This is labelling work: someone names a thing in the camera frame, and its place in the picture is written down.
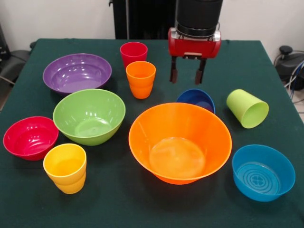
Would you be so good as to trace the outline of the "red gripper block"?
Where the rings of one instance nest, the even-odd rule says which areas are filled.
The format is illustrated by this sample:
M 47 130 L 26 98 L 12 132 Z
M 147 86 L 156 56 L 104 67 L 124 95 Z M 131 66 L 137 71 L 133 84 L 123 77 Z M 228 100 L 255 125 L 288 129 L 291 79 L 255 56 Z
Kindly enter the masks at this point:
M 178 72 L 176 69 L 177 57 L 195 56 L 202 58 L 195 75 L 195 84 L 201 84 L 206 65 L 206 58 L 214 58 L 221 46 L 221 32 L 216 30 L 211 37 L 189 38 L 170 28 L 168 32 L 169 53 L 171 57 L 170 82 L 176 83 Z

